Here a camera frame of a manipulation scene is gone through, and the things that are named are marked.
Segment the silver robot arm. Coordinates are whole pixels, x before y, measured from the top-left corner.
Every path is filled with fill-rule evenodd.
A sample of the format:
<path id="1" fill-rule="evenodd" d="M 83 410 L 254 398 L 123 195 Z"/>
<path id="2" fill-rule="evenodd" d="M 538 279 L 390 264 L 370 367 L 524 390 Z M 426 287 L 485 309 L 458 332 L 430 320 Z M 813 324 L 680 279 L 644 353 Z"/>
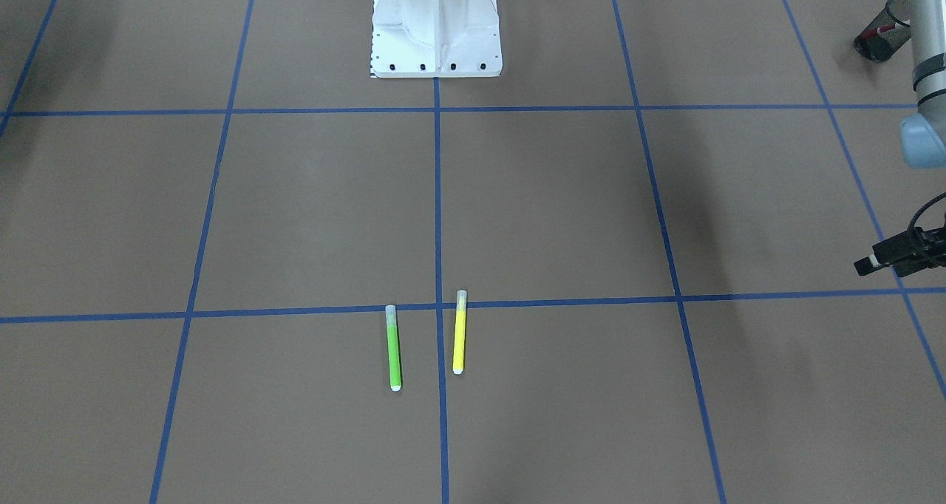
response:
<path id="1" fill-rule="evenodd" d="M 911 168 L 945 164 L 945 0 L 888 0 L 852 41 L 865 60 L 882 63 L 912 43 L 911 86 L 916 112 L 901 121 L 903 160 Z M 944 228 L 925 229 L 918 221 L 944 194 L 926 202 L 905 231 L 873 245 L 855 262 L 859 275 L 891 268 L 898 277 L 944 266 Z"/>

